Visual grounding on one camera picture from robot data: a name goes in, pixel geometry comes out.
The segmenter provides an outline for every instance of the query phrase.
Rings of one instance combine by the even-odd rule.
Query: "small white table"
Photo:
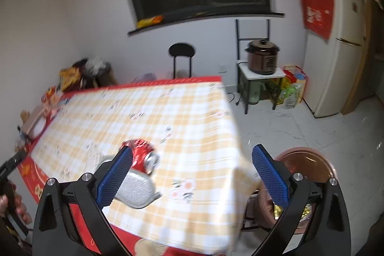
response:
[[[240,99],[243,98],[244,100],[245,114],[248,114],[248,106],[251,104],[249,103],[249,95],[250,95],[250,89],[251,89],[251,82],[253,80],[280,78],[276,95],[273,96],[271,90],[268,90],[268,92],[271,94],[271,97],[273,99],[272,110],[276,109],[277,99],[279,98],[279,95],[280,95],[283,78],[286,76],[284,71],[281,68],[277,67],[276,71],[273,74],[261,75],[261,74],[252,72],[248,68],[248,62],[246,60],[237,60],[236,65],[237,65],[237,92],[240,93]],[[242,90],[240,90],[239,88],[241,79],[246,80],[246,84],[247,84],[246,87],[245,87],[246,84],[244,84],[244,88]]]

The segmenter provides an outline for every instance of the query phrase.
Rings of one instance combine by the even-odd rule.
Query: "red decoration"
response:
[[[325,40],[331,36],[334,1],[301,0],[305,28],[314,31]]]

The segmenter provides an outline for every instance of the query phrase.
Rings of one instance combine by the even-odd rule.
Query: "plaid tablecloth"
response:
[[[216,254],[237,239],[258,176],[240,151],[221,82],[188,82],[76,94],[31,157],[48,177],[72,181],[123,141],[149,141],[160,156],[152,180],[163,196],[143,209],[114,200],[103,213],[136,236]]]

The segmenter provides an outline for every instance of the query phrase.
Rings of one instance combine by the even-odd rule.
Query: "table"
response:
[[[281,92],[283,78],[286,76],[284,71],[281,68],[277,67],[276,72],[274,74],[261,75],[261,74],[257,74],[255,72],[252,72],[248,68],[248,62],[245,60],[237,60],[236,65],[237,65],[237,92],[240,93],[240,99],[236,104],[239,104],[241,98],[244,100],[244,104],[245,104],[245,112],[244,113],[248,114],[248,106],[250,104],[252,104],[249,102],[249,96],[250,96],[250,89],[251,89],[252,81],[268,79],[268,78],[280,78],[276,95],[273,96],[272,92],[270,90],[268,90],[271,97],[272,97],[272,100],[273,100],[272,110],[276,109],[277,100],[278,100],[280,92]],[[241,79],[244,82],[244,88],[241,88],[241,86],[240,86],[240,80]]]
[[[19,166],[28,189],[38,201],[48,177],[77,180],[94,172],[102,156],[115,155],[123,141],[143,138],[160,156],[151,179],[163,196],[143,209],[118,200],[105,207],[119,238],[132,253],[141,248],[137,244],[162,246],[165,256],[227,251],[259,178],[241,153],[220,80],[134,83],[67,95],[69,103]],[[187,196],[186,182],[192,189]],[[85,245],[97,251],[81,214],[71,209]]]

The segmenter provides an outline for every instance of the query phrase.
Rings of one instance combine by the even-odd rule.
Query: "black metal chair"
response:
[[[194,47],[186,43],[177,43],[170,46],[168,52],[173,57],[173,79],[176,78],[176,57],[189,57],[189,77],[191,77],[192,57],[195,55]]]

